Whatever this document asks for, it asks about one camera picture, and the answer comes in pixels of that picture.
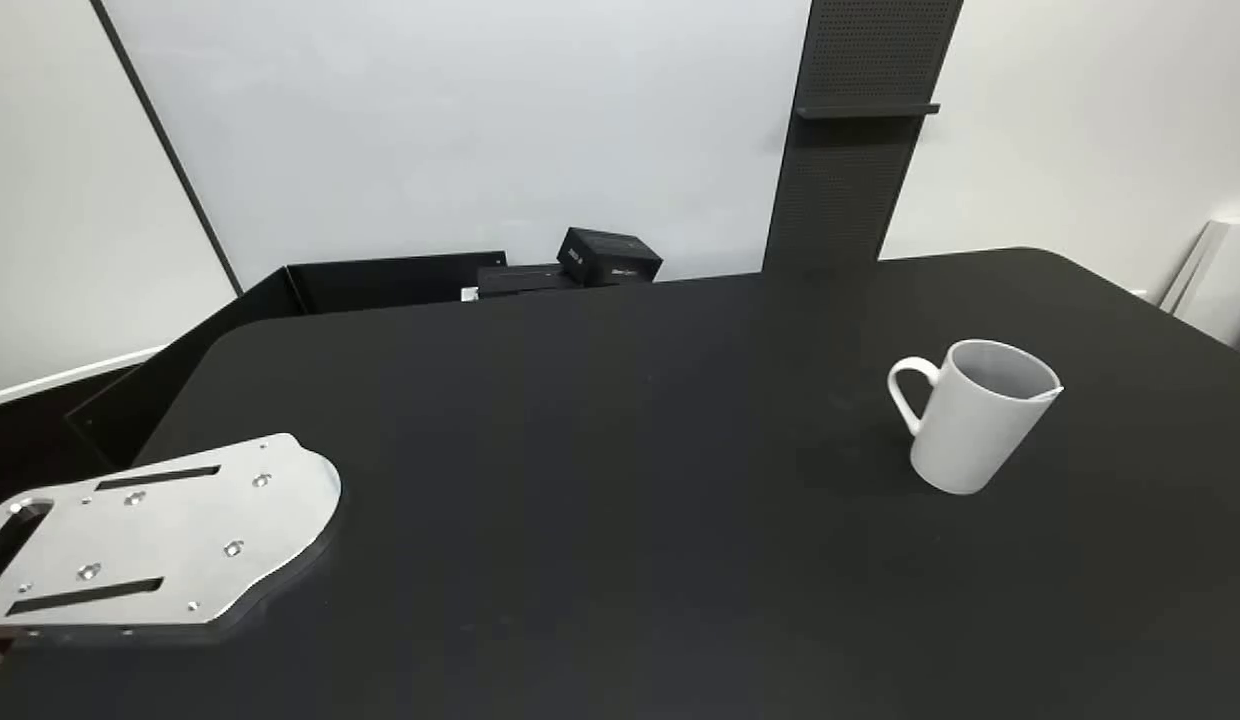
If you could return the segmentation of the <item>small black box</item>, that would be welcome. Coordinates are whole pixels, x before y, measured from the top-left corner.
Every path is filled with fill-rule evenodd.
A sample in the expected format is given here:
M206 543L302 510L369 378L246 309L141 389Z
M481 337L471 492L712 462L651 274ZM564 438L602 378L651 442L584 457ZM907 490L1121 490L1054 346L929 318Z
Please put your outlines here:
M602 227L567 227L556 262L564 276L584 288L651 284L661 274L661 255L640 235Z

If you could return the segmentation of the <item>white ceramic mug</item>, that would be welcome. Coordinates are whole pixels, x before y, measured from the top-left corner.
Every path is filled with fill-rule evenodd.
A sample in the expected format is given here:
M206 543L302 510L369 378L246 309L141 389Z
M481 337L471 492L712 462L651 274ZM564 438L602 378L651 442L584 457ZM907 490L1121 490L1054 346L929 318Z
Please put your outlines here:
M911 472L949 496L976 496L1064 397L1039 356L1004 339L955 339L942 366L906 356L886 378L911 444Z

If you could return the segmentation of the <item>black vertical pillar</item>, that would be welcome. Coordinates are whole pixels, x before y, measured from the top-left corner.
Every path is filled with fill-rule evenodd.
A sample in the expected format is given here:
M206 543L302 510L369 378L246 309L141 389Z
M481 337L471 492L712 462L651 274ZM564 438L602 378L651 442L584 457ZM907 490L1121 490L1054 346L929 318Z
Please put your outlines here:
M963 0L811 0L764 274L866 274L886 247Z

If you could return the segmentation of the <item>large whiteboard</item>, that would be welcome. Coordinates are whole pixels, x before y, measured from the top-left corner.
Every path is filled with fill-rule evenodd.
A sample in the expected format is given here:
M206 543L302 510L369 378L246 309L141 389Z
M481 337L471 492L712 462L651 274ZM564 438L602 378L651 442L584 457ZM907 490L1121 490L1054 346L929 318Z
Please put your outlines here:
M236 279L630 231L764 264L811 0L104 0Z

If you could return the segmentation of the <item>silver metal mounting plate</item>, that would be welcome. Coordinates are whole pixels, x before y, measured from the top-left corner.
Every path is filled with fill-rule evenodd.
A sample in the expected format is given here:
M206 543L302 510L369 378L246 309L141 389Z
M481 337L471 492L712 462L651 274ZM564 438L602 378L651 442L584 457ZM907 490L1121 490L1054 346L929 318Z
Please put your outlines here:
M0 501L0 638L210 630L335 521L335 464L294 434Z

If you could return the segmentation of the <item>white leaning panel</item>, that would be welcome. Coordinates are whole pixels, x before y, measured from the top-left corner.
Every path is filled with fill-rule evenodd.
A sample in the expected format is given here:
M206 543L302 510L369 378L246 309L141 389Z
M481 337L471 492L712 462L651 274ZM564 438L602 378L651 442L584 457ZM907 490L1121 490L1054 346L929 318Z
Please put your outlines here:
M1240 348L1240 220L1210 220L1176 264L1161 309Z

